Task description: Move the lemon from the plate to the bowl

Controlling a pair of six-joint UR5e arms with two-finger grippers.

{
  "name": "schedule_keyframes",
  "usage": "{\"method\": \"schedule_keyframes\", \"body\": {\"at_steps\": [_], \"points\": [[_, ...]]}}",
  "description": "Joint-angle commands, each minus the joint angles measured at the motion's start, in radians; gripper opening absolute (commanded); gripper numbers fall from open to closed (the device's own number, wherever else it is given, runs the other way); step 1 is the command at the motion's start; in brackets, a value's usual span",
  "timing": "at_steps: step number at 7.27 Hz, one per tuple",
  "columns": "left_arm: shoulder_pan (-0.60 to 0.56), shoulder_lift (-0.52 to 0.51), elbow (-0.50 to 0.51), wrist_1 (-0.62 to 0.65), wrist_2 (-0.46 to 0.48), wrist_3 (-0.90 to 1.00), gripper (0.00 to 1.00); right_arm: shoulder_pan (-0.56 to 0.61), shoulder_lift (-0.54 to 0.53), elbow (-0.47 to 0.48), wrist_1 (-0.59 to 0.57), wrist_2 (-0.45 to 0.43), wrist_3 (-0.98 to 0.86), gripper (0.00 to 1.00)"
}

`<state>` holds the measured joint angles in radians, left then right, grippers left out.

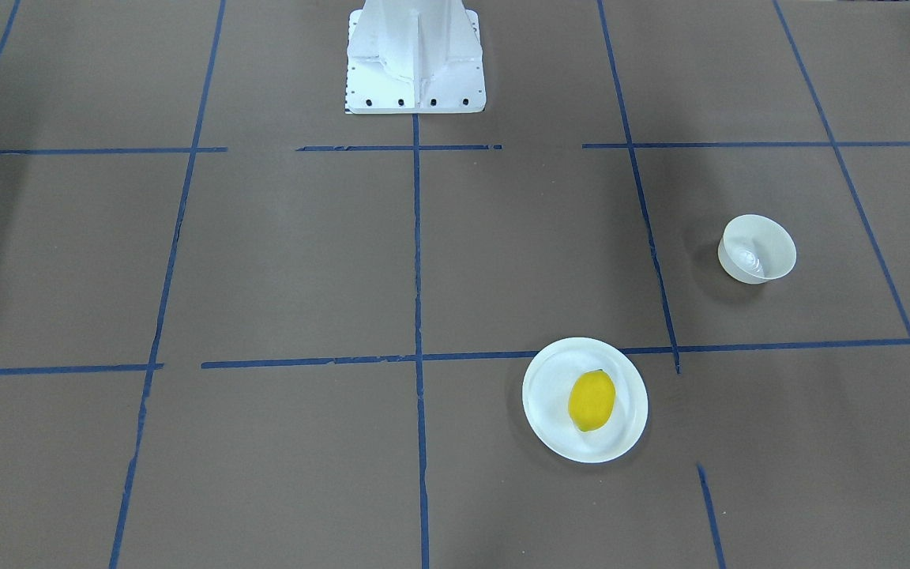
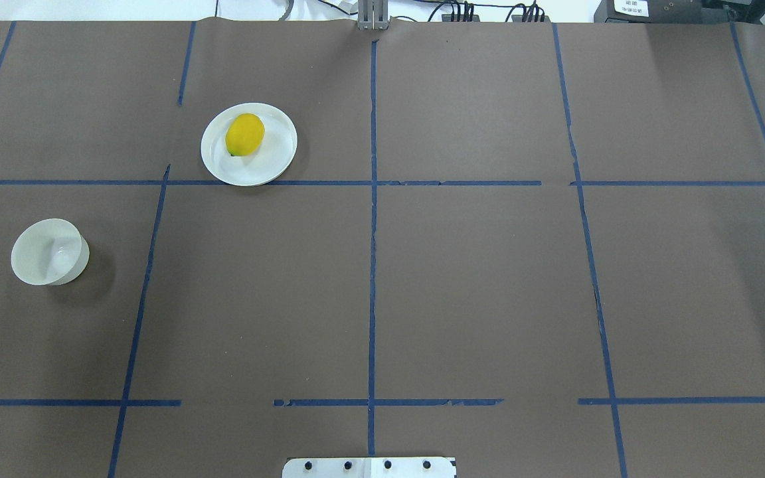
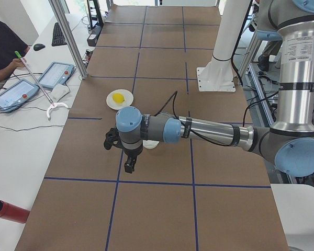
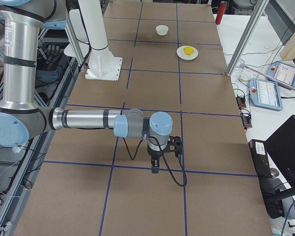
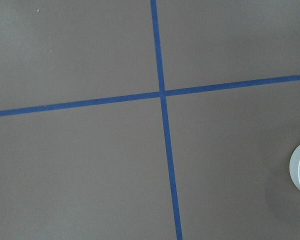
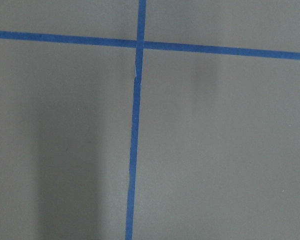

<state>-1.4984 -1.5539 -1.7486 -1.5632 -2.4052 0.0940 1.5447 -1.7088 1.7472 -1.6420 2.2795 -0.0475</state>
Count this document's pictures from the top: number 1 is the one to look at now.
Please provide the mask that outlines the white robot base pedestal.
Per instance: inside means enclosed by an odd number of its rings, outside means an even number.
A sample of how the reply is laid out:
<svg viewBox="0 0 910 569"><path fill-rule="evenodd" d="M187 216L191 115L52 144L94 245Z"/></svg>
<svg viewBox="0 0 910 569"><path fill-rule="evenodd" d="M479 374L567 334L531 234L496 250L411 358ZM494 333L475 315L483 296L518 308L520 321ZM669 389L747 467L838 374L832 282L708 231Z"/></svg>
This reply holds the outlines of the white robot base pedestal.
<svg viewBox="0 0 910 569"><path fill-rule="evenodd" d="M480 113L483 40L462 1L366 1L348 21L344 111Z"/></svg>

